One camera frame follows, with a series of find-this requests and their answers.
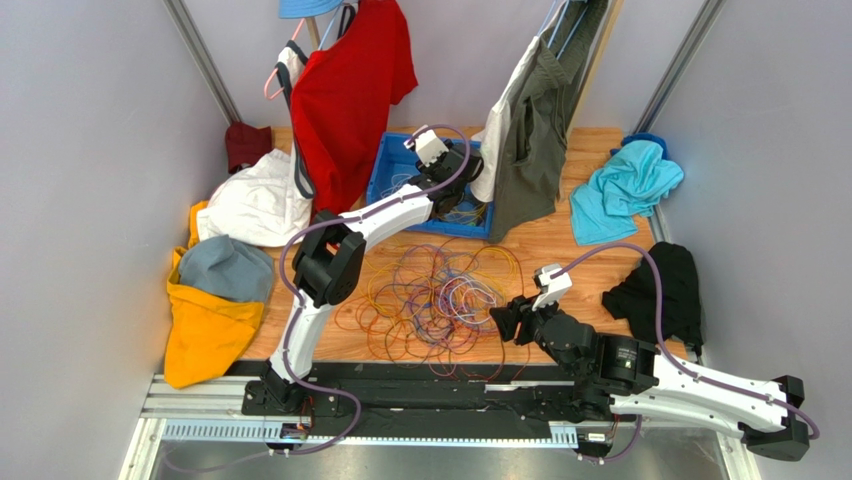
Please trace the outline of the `dark blue cloth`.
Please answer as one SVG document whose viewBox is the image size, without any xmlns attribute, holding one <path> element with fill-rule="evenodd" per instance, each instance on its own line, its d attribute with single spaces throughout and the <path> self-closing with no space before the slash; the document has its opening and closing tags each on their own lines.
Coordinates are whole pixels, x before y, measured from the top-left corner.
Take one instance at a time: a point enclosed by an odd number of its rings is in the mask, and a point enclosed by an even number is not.
<svg viewBox="0 0 852 480">
<path fill-rule="evenodd" d="M 609 151 L 609 154 L 610 154 L 611 156 L 614 156 L 614 155 L 616 155 L 616 154 L 617 154 L 617 153 L 618 153 L 618 152 L 619 152 L 619 151 L 620 151 L 623 147 L 627 146 L 627 145 L 628 145 L 628 144 L 630 144 L 630 143 L 637 142 L 637 141 L 647 141 L 647 142 L 652 142 L 652 143 L 655 143 L 655 144 L 659 145 L 659 146 L 661 147 L 661 149 L 662 149 L 662 155 L 661 155 L 661 158 L 662 158 L 662 159 L 664 159 L 664 160 L 670 160 L 670 159 L 671 159 L 671 155 L 670 155 L 670 153 L 669 153 L 669 149 L 668 149 L 668 146 L 667 146 L 667 142 L 666 142 L 666 141 L 665 141 L 662 137 L 657 136 L 657 135 L 652 134 L 652 133 L 648 133 L 648 132 L 639 132 L 639 133 L 635 133 L 635 134 L 631 134 L 631 135 L 625 136 L 625 137 L 621 140 L 621 142 L 620 142 L 619 146 L 618 146 L 618 147 L 616 147 L 616 148 L 611 149 L 611 150 Z"/>
</svg>

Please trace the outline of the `red t-shirt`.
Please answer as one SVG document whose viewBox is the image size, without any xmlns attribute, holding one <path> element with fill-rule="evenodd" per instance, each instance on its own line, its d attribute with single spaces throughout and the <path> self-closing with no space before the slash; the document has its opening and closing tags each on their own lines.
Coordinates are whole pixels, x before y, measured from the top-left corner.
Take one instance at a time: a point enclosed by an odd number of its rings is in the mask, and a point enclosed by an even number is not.
<svg viewBox="0 0 852 480">
<path fill-rule="evenodd" d="M 362 1 L 347 33 L 313 53 L 291 119 L 316 212 L 349 210 L 366 191 L 390 109 L 418 85 L 408 23 L 395 1 Z"/>
</svg>

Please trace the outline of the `dark red cloth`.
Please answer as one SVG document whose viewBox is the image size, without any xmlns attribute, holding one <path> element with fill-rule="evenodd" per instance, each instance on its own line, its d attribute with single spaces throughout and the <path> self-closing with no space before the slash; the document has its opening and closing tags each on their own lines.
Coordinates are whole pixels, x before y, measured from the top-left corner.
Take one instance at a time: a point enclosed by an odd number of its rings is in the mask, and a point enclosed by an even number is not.
<svg viewBox="0 0 852 480">
<path fill-rule="evenodd" d="M 227 128 L 224 141 L 229 174 L 254 166 L 274 147 L 271 127 L 256 128 L 242 122 Z"/>
</svg>

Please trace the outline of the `blue hat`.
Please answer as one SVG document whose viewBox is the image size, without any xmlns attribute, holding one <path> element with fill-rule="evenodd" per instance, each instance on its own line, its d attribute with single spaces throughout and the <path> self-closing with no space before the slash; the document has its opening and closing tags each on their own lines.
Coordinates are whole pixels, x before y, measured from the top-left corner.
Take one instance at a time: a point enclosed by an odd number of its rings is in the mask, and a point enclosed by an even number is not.
<svg viewBox="0 0 852 480">
<path fill-rule="evenodd" d="M 326 14 L 343 3 L 343 0 L 279 0 L 280 19 L 301 19 Z"/>
</svg>

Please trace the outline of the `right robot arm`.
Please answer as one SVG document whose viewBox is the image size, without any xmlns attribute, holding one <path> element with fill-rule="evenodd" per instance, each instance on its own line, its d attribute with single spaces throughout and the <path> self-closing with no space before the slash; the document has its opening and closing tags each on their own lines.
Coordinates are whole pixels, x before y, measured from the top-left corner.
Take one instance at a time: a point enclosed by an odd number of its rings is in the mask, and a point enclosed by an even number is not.
<svg viewBox="0 0 852 480">
<path fill-rule="evenodd" d="M 666 357 L 629 336 L 599 334 L 562 311 L 518 296 L 489 310 L 500 338 L 537 345 L 573 385 L 557 403 L 574 422 L 658 417 L 714 430 L 740 440 L 755 455 L 801 460 L 810 448 L 808 425 L 796 408 L 804 400 L 793 376 L 753 380 Z"/>
</svg>

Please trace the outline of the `blue divided plastic bin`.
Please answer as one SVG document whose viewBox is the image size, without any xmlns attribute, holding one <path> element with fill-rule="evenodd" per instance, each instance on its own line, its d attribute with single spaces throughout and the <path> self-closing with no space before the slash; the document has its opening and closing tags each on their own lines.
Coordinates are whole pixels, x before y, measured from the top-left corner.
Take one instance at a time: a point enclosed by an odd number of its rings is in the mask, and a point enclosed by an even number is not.
<svg viewBox="0 0 852 480">
<path fill-rule="evenodd" d="M 392 195 L 419 174 L 417 155 L 403 146 L 406 139 L 402 133 L 384 133 L 365 194 L 367 204 Z M 485 240 L 490 234 L 493 210 L 491 203 L 478 201 L 468 185 L 465 201 L 449 215 L 409 227 L 408 231 Z"/>
</svg>

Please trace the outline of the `grey-blue cloth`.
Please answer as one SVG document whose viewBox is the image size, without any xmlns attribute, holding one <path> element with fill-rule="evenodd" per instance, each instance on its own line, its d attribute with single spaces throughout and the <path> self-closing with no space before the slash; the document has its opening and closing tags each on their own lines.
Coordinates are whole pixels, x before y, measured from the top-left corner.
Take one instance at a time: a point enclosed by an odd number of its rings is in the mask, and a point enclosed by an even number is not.
<svg viewBox="0 0 852 480">
<path fill-rule="evenodd" d="M 265 303 L 275 278 L 267 253 L 227 235 L 190 248 L 178 263 L 178 275 L 180 285 L 236 303 Z"/>
</svg>

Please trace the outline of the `white cloth with black trim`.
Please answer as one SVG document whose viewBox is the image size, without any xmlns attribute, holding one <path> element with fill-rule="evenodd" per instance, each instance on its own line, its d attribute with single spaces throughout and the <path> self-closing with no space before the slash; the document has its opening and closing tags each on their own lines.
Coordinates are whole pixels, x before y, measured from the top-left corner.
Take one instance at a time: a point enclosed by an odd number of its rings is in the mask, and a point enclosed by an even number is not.
<svg viewBox="0 0 852 480">
<path fill-rule="evenodd" d="M 195 205 L 190 228 L 197 241 L 227 235 L 252 246 L 282 247 L 308 226 L 315 195 L 301 146 L 292 139 L 289 152 L 272 149 Z"/>
</svg>

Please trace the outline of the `turquoise cloth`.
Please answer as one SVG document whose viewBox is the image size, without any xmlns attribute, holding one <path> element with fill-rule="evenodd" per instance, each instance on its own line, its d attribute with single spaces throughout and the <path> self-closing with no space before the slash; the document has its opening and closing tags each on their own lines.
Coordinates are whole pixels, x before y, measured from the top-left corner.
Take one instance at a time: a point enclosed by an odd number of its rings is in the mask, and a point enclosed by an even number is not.
<svg viewBox="0 0 852 480">
<path fill-rule="evenodd" d="M 638 232 L 634 217 L 651 216 L 684 179 L 681 167 L 661 155 L 655 143 L 630 143 L 572 191 L 571 225 L 578 245 L 613 242 Z"/>
</svg>

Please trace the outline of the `metal corner rail left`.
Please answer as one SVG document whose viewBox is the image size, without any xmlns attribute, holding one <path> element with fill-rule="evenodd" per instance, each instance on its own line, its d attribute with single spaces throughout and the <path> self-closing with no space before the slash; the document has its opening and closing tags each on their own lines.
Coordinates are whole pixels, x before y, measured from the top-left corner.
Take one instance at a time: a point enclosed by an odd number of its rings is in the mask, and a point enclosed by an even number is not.
<svg viewBox="0 0 852 480">
<path fill-rule="evenodd" d="M 236 102 L 228 91 L 225 81 L 186 2 L 182 0 L 164 0 L 163 4 L 224 118 L 229 124 L 241 122 L 242 116 Z"/>
</svg>

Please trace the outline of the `olive green hanging garment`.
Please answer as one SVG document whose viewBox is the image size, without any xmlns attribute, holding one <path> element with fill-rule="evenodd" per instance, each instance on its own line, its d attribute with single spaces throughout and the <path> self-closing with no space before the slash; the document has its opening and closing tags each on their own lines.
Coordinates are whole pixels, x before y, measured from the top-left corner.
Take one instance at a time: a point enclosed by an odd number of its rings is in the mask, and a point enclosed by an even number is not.
<svg viewBox="0 0 852 480">
<path fill-rule="evenodd" d="M 555 211 L 567 130 L 608 8 L 607 1 L 570 1 L 561 17 L 534 38 L 510 82 L 508 124 L 498 134 L 490 243 Z"/>
</svg>

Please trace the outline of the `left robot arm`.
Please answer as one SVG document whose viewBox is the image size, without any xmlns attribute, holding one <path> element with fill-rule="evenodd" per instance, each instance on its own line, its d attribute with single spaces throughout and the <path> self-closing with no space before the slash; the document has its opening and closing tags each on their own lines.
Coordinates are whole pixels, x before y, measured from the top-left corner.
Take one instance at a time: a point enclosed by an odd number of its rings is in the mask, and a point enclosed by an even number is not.
<svg viewBox="0 0 852 480">
<path fill-rule="evenodd" d="M 307 375 L 325 324 L 335 306 L 355 290 L 365 254 L 405 230 L 453 210 L 484 164 L 469 143 L 446 140 L 437 156 L 421 148 L 417 175 L 388 197 L 352 212 L 320 212 L 297 234 L 294 277 L 287 286 L 292 310 L 261 384 L 270 404 L 285 412 L 302 402 Z"/>
</svg>

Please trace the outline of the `wooden pole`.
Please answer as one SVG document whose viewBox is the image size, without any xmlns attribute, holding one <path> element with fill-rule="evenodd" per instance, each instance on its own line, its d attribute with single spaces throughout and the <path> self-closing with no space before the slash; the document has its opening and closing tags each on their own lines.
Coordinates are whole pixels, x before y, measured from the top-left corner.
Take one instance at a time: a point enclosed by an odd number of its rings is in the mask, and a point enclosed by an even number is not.
<svg viewBox="0 0 852 480">
<path fill-rule="evenodd" d="M 592 85 L 597 76 L 602 57 L 610 42 L 611 36 L 618 21 L 618 17 L 622 11 L 624 0 L 612 0 L 608 2 L 608 9 L 602 19 L 600 29 L 593 44 L 593 49 L 590 51 L 590 56 L 587 61 L 583 80 L 578 91 L 577 102 L 572 114 L 571 122 L 567 128 L 568 136 L 573 134 L 573 131 L 579 126 L 580 120 L 585 109 L 585 105 L 590 96 Z"/>
</svg>

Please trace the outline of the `pink hanger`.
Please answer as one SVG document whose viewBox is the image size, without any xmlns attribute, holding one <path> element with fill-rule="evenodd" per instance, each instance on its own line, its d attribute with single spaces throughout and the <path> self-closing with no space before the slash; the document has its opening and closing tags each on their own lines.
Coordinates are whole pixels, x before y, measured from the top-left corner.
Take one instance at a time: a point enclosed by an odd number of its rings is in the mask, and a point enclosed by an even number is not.
<svg viewBox="0 0 852 480">
<path fill-rule="evenodd" d="M 276 65 L 263 87 L 263 95 L 266 100 L 271 101 L 283 95 L 286 101 L 289 101 L 293 87 L 304 72 L 308 63 L 308 55 L 297 44 L 296 40 L 306 22 L 306 18 L 300 20 L 292 37 L 279 53 Z"/>
</svg>

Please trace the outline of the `metal corner rail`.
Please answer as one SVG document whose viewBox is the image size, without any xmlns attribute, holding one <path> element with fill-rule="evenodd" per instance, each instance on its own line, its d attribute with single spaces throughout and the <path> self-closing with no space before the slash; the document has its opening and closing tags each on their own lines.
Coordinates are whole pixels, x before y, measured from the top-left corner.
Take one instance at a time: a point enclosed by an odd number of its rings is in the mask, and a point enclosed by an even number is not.
<svg viewBox="0 0 852 480">
<path fill-rule="evenodd" d="M 241 122 L 242 116 L 236 102 L 228 91 L 225 81 L 186 2 L 182 0 L 164 0 L 163 4 L 224 118 L 229 124 Z"/>
<path fill-rule="evenodd" d="M 705 0 L 642 112 L 633 133 L 649 132 L 712 29 L 725 0 Z"/>
</svg>

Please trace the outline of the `metal corner rail right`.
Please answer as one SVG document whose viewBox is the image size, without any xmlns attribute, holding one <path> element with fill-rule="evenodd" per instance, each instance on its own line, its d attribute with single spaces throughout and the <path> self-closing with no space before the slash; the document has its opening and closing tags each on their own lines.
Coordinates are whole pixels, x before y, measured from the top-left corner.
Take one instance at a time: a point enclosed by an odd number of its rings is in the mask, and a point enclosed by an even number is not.
<svg viewBox="0 0 852 480">
<path fill-rule="evenodd" d="M 642 112 L 633 133 L 649 132 L 712 29 L 725 0 L 705 0 Z"/>
</svg>

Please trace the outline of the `yellow cloth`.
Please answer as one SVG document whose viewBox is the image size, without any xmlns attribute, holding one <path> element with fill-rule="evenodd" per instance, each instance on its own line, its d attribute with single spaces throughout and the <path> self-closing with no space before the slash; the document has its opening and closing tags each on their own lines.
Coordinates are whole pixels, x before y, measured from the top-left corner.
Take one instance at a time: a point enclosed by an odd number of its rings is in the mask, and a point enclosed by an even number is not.
<svg viewBox="0 0 852 480">
<path fill-rule="evenodd" d="M 172 253 L 166 291 L 172 326 L 164 357 L 164 378 L 175 389 L 223 376 L 239 360 L 260 330 L 266 303 L 233 302 L 180 283 L 179 263 L 200 242 L 197 213 L 208 203 L 189 210 L 189 240 Z"/>
</svg>

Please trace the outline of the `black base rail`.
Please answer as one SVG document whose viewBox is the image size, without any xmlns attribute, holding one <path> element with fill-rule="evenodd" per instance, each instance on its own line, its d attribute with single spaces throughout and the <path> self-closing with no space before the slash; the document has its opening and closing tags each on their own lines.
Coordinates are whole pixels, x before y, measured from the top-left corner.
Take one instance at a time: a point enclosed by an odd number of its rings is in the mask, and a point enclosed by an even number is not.
<svg viewBox="0 0 852 480">
<path fill-rule="evenodd" d="M 610 413 L 583 417 L 574 407 L 574 381 L 555 366 L 475 364 L 467 379 L 436 376 L 425 365 L 314 365 L 316 393 L 283 400 L 265 383 L 263 363 L 237 363 L 221 378 L 184 389 L 162 376 L 142 407 L 171 441 L 260 443 L 275 451 L 334 446 L 532 447 L 570 449 L 624 427 L 711 428 L 715 415 L 692 417 L 664 403 L 646 413 L 638 400 Z"/>
</svg>

